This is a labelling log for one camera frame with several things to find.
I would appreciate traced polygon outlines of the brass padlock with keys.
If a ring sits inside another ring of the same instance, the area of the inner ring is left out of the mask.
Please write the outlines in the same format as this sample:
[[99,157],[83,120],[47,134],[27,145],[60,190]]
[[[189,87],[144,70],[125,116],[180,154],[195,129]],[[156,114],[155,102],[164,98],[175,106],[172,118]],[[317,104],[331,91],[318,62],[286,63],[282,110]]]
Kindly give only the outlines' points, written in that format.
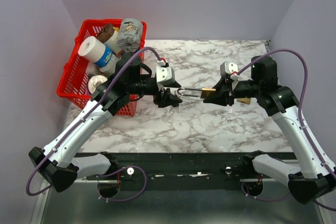
[[216,89],[212,88],[178,88],[177,94],[183,97],[193,97],[193,98],[200,98],[206,99],[211,96],[213,93],[216,92]]

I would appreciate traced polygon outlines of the black key bunch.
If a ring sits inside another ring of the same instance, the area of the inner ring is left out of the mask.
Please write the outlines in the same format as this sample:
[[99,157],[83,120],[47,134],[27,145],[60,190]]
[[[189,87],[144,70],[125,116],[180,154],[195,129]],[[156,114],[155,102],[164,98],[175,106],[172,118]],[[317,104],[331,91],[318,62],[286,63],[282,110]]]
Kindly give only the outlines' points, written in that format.
[[171,113],[179,113],[179,106],[172,106],[169,110]]

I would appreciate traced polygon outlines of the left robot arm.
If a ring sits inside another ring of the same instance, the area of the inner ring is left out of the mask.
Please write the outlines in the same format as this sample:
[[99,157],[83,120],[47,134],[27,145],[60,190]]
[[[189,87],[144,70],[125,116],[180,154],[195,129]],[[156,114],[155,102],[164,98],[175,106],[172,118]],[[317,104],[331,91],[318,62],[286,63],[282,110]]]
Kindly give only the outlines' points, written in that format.
[[179,88],[174,70],[169,63],[157,57],[155,74],[135,54],[124,54],[107,81],[98,85],[84,109],[72,123],[43,148],[34,147],[28,154],[50,187],[57,192],[68,189],[75,180],[98,175],[112,179],[116,175],[117,160],[108,153],[77,158],[76,154],[90,136],[131,101],[132,95],[151,95],[159,108],[177,107],[182,100],[172,94]]

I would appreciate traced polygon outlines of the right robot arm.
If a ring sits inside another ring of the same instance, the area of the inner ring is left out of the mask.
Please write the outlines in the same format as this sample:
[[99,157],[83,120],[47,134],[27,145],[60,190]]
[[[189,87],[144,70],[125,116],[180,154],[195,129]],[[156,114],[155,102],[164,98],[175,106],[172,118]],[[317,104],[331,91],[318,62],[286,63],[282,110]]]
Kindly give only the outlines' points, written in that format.
[[278,84],[276,62],[270,56],[256,59],[251,60],[249,80],[240,80],[235,63],[221,64],[221,79],[204,103],[231,106],[236,99],[255,98],[281,129],[299,165],[291,166],[255,151],[244,156],[241,171],[249,178],[257,174],[273,178],[287,186],[296,201],[307,204],[335,189],[335,164],[305,123],[293,91]]

